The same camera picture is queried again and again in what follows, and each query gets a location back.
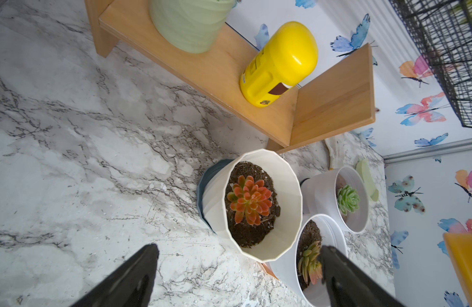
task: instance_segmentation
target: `yellow bottle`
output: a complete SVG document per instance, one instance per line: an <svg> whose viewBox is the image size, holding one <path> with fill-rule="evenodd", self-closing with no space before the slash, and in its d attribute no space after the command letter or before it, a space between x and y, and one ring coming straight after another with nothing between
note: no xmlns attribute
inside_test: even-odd
<svg viewBox="0 0 472 307"><path fill-rule="evenodd" d="M303 24L290 21L272 35L245 69L239 86L246 100L266 107L309 76L318 62L318 46Z"/></svg>

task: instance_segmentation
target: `green flower pot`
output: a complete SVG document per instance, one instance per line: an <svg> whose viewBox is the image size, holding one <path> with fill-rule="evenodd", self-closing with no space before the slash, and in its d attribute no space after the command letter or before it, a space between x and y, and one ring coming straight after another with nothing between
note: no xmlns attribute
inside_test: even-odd
<svg viewBox="0 0 472 307"><path fill-rule="evenodd" d="M208 51L236 0L150 0L151 19L173 46L190 53Z"/></svg>

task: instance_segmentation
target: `wall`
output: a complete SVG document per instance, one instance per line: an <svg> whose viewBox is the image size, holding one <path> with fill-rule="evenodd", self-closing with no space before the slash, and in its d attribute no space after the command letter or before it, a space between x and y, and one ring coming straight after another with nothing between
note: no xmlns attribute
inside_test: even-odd
<svg viewBox="0 0 472 307"><path fill-rule="evenodd" d="M468 185L462 178L465 177L463 172L458 175L459 181L455 178L459 170L469 174ZM467 192L455 184L472 190L472 150L392 163L387 165L385 173L392 237L408 232L402 242L392 242L403 252L393 248L398 259L394 268L397 299L408 307L465 307L467 300L449 256L442 249L442 234L472 230L472 199L468 202ZM409 176L413 179L405 190L413 192L420 188L419 194L413 196L425 207L423 214L414 209L404 212L395 208L403 206L401 198L396 197L400 193L394 193L399 191L393 184Z"/></svg>
<svg viewBox="0 0 472 307"><path fill-rule="evenodd" d="M315 71L301 83L306 84L341 60L342 57L337 56L345 51L333 51L330 43L338 35L350 40L366 14L370 17L370 26L363 43L377 46L373 48L378 63L374 66L374 95L380 111L376 114L376 123L355 130L357 135L382 156L413 150L419 145L472 138L472 129L461 127L434 76L422 78L428 84L422 83L421 87L414 80L402 79L404 75L399 67L407 61L415 62L419 53L387 1L241 0L227 22L258 47L285 22L300 21L306 25L319 48ZM429 98L436 95L438 99ZM442 108L409 115L434 107ZM407 114L397 114L402 110Z"/></svg>

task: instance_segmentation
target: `wire cage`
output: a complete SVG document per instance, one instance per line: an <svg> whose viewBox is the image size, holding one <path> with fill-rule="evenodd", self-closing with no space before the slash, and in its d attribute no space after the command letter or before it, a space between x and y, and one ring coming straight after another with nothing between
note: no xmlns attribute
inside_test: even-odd
<svg viewBox="0 0 472 307"><path fill-rule="evenodd" d="M389 0L463 127L472 128L472 0Z"/></svg>

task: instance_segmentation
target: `wooden shelf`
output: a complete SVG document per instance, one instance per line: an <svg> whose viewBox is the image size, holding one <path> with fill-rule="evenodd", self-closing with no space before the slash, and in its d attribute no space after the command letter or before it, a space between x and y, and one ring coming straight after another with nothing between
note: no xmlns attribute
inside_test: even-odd
<svg viewBox="0 0 472 307"><path fill-rule="evenodd" d="M268 107L252 106L239 89L239 77L257 55L253 46L224 25L208 52L184 52L159 34L147 4L148 0L115 0L99 16L99 24L278 144L288 146L298 89Z"/></svg>
<svg viewBox="0 0 472 307"><path fill-rule="evenodd" d="M156 30L148 0L85 0L96 52L108 56L122 40L269 137L279 153L374 122L371 47L366 44L303 88L268 107L252 106L239 77L257 50L225 25L214 46L192 54Z"/></svg>

